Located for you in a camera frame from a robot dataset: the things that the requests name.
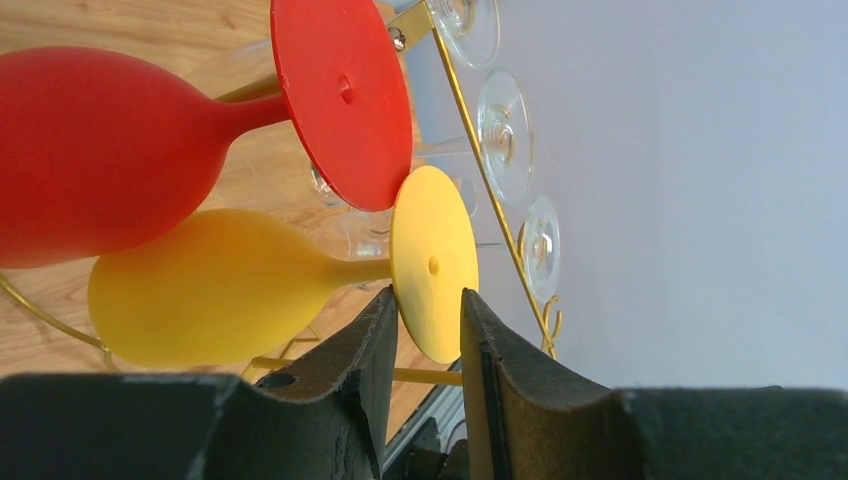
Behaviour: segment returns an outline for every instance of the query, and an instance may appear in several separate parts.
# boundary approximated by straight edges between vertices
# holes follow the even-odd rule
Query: white wall
[[[608,385],[848,388],[848,2],[500,9],[563,228],[561,361]],[[432,42],[407,61],[425,140],[459,135]],[[462,72],[472,100],[483,74]],[[490,211],[475,229],[497,238]],[[538,342],[507,254],[480,258]]]

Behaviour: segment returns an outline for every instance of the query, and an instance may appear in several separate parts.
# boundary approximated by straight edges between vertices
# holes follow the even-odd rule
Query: screw
[[[389,28],[389,35],[392,36],[392,43],[395,46],[395,51],[400,53],[406,50],[406,36],[397,27]]]

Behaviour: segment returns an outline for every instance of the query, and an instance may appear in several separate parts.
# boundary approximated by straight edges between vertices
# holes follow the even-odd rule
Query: yellow glass stem
[[[392,267],[389,259],[359,260],[347,262],[339,260],[332,264],[333,279],[340,287],[357,283],[371,282],[391,278]]]
[[[292,363],[286,358],[256,357],[251,365],[257,368],[283,368]],[[395,368],[393,379],[396,382],[424,383],[428,385],[462,386],[462,372],[442,370],[422,370],[417,368]]]

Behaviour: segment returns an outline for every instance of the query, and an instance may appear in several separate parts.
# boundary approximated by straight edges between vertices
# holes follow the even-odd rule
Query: glass stem
[[[392,267],[387,258],[355,262],[339,261],[333,273],[340,285],[353,285],[391,278]]]
[[[291,120],[288,106],[282,95],[271,95],[238,103],[215,102],[221,113],[221,132],[231,138],[251,130]]]
[[[477,250],[487,250],[487,249],[502,249],[504,247],[503,242],[487,242],[487,243],[477,243]]]
[[[439,143],[427,143],[415,148],[415,156],[420,158],[441,157],[446,155],[458,155],[471,151],[471,144],[467,137],[456,137]]]

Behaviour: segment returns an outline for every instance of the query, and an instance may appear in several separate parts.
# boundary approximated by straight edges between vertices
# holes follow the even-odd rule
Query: clear wine glass
[[[486,76],[477,105],[477,136],[486,176],[501,202],[517,204],[532,186],[536,150],[522,88],[506,69],[493,69]],[[415,147],[415,156],[423,159],[471,152],[465,136]],[[329,187],[322,186],[324,181],[317,172],[314,180],[319,191],[329,191]]]
[[[557,289],[562,255],[559,219],[548,197],[541,196],[530,206],[518,248],[533,296],[547,302]]]
[[[477,70],[492,64],[500,47],[496,0],[427,0],[427,6],[454,59]]]

